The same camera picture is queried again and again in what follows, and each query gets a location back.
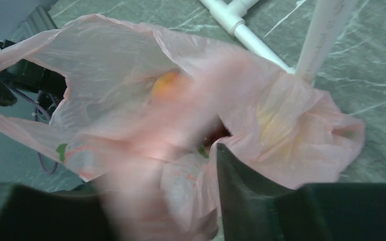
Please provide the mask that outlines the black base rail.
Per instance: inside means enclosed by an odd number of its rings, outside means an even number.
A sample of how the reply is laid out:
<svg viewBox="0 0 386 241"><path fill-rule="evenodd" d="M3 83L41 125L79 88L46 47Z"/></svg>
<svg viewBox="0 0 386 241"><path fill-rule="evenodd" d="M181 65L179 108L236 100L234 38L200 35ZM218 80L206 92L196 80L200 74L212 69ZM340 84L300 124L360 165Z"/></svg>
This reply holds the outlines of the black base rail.
<svg viewBox="0 0 386 241"><path fill-rule="evenodd" d="M56 28L48 12L42 6L37 6L8 40L0 41L0 49ZM38 104L49 115L53 114L66 90L64 76L24 59L1 71L0 79L9 87L36 93Z"/></svg>

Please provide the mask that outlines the pink peach-print plastic bag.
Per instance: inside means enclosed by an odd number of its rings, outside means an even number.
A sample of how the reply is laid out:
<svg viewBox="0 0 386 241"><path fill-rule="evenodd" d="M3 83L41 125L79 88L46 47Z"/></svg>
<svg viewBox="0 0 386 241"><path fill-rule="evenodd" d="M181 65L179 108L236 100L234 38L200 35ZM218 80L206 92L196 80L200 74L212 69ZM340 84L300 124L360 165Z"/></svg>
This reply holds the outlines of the pink peach-print plastic bag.
<svg viewBox="0 0 386 241"><path fill-rule="evenodd" d="M219 139L243 163L284 187L334 182L359 155L362 120L331 95L241 47L99 14L41 32L0 51L0 71L28 60L65 77L50 124L0 114L0 132L58 161L109 194L106 209L131 240L204 240L221 211ZM154 82L179 72L173 96L156 100ZM295 132L269 148L259 142L259 105L292 108Z"/></svg>

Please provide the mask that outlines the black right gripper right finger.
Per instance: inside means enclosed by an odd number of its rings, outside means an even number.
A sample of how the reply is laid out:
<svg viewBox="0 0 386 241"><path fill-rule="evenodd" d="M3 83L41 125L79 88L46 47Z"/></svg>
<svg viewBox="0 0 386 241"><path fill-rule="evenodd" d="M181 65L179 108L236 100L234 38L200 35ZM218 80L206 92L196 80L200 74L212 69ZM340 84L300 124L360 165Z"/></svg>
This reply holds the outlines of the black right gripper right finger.
<svg viewBox="0 0 386 241"><path fill-rule="evenodd" d="M284 188L217 144L225 240L386 240L386 183Z"/></svg>

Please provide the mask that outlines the yellow corn cob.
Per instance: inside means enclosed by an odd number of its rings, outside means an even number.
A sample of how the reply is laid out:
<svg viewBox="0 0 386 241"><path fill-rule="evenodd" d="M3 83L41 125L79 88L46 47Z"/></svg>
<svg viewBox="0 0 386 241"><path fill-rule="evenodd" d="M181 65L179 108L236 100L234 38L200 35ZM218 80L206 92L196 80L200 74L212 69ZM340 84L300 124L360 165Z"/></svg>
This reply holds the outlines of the yellow corn cob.
<svg viewBox="0 0 386 241"><path fill-rule="evenodd" d="M301 114L292 108L273 108L259 105L256 111L259 142L264 148L274 146L291 136Z"/></svg>

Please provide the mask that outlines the white pvc pipe assembly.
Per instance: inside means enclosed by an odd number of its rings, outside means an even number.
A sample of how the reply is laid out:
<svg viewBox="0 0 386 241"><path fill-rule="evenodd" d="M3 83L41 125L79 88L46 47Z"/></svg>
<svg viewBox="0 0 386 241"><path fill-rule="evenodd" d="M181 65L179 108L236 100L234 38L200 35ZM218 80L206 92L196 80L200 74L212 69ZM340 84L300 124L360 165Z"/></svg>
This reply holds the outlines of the white pvc pipe assembly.
<svg viewBox="0 0 386 241"><path fill-rule="evenodd" d="M209 10L218 24L244 47L274 62L287 72L293 73L294 69L289 67L246 26L243 17L258 0L232 0L228 4L218 0L200 0L200 2Z"/></svg>

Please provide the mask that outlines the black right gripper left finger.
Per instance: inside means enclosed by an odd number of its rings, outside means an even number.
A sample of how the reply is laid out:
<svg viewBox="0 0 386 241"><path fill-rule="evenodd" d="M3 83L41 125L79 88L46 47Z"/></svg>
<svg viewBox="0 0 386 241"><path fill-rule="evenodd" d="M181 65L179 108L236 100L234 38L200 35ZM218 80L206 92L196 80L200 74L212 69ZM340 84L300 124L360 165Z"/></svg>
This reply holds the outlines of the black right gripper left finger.
<svg viewBox="0 0 386 241"><path fill-rule="evenodd" d="M94 188L42 191L0 183L0 240L116 240Z"/></svg>

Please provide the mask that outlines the peach fake fruit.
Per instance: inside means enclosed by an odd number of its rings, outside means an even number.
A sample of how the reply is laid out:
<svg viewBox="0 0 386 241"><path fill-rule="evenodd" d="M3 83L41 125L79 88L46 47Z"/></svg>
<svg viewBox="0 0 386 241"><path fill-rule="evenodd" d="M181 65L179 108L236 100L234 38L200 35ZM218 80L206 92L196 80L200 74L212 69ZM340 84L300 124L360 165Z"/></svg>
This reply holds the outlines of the peach fake fruit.
<svg viewBox="0 0 386 241"><path fill-rule="evenodd" d="M167 72L157 78L152 86L152 98L156 100L171 98L179 76L179 72Z"/></svg>

